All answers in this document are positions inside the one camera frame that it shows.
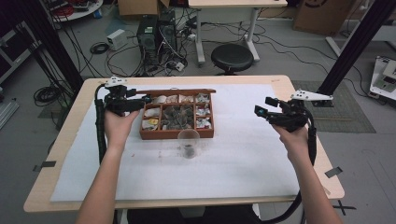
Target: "computer tower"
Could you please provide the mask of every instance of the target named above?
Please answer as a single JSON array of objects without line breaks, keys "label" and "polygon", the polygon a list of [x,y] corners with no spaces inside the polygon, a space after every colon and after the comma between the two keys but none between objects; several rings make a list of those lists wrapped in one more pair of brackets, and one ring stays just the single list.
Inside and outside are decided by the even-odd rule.
[{"label": "computer tower", "polygon": [[175,11],[165,10],[158,19],[161,38],[165,41],[164,49],[172,48],[177,51]]},{"label": "computer tower", "polygon": [[145,64],[159,64],[158,47],[158,16],[144,15],[137,28],[137,41]]}]

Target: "floor mat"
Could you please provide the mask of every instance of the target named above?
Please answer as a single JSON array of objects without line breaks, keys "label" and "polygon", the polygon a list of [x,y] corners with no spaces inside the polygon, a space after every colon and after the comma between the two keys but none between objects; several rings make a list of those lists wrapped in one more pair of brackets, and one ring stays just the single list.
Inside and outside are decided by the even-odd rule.
[{"label": "floor mat", "polygon": [[[292,81],[292,84],[295,90],[302,89],[316,92],[322,82]],[[374,127],[366,118],[344,82],[341,82],[335,90],[333,97],[334,107],[313,107],[312,103],[305,103],[305,107],[314,116],[318,132],[375,133]]]}]

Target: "wooden table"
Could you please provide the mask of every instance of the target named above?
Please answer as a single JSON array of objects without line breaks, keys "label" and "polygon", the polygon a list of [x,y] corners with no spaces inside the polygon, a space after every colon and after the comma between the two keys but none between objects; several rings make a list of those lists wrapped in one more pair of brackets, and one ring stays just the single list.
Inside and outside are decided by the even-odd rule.
[{"label": "wooden table", "polygon": [[[52,203],[50,197],[57,184],[64,159],[69,148],[72,146],[78,128],[90,107],[94,91],[100,83],[105,82],[104,78],[88,79],[75,101],[52,150],[47,157],[47,161],[56,161],[54,167],[44,167],[26,202],[24,210],[26,212],[49,212],[49,211],[76,211],[81,203]],[[175,85],[175,84],[270,84],[278,99],[289,100],[294,93],[294,88],[286,76],[241,76],[241,77],[140,77],[128,78],[129,85]],[[344,189],[337,176],[328,178],[324,173],[332,169],[332,165],[318,141],[318,155],[315,170],[325,188],[330,199],[340,199],[344,197]],[[138,207],[162,207],[162,206],[194,206],[194,205],[214,205],[226,203],[269,203],[269,202],[289,202],[293,197],[261,197],[254,199],[205,199],[205,200],[163,200],[163,201],[122,201],[116,203],[116,208],[138,208]]]},{"label": "wooden table", "polygon": [[197,8],[197,29],[196,29],[196,37],[195,37],[195,46],[197,49],[198,56],[198,64],[203,64],[205,62],[204,49],[202,46],[202,35],[201,35],[201,22],[203,17],[201,16],[201,9],[203,8],[242,8],[242,7],[251,7],[251,15],[250,15],[250,26],[248,29],[248,34],[245,35],[245,40],[247,43],[247,47],[250,49],[253,54],[254,62],[258,62],[260,60],[259,54],[257,53],[256,48],[253,45],[253,34],[254,27],[256,26],[256,20],[259,16],[259,11],[261,7],[285,7],[288,4],[286,0],[190,0],[189,5],[192,8]]}]

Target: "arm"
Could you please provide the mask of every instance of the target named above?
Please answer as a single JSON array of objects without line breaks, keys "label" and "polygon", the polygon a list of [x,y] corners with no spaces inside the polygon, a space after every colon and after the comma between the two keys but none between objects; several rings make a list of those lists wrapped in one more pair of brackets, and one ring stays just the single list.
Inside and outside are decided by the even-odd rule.
[{"label": "arm", "polygon": [[288,158],[297,174],[307,223],[342,223],[309,160],[306,128],[289,133],[282,127],[273,127],[280,134],[279,139],[285,144]]},{"label": "arm", "polygon": [[135,111],[126,117],[119,117],[106,111],[107,151],[79,208],[76,223],[112,223],[122,151],[138,114],[139,112]]}]

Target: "white paper sheet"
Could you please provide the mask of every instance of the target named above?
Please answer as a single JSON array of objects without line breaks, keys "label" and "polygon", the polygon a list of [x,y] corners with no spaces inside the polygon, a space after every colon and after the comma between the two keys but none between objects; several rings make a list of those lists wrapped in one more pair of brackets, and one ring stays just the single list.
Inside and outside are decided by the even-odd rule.
[{"label": "white paper sheet", "polygon": [[[278,134],[254,114],[254,105],[274,97],[270,85],[133,86],[158,89],[214,89],[213,139],[201,139],[192,159],[177,140],[141,140],[134,121],[122,155],[117,200],[233,198],[295,195],[298,183]],[[107,94],[105,89],[99,96]],[[87,112],[64,161],[52,202],[82,201],[99,167],[95,108]]]}]

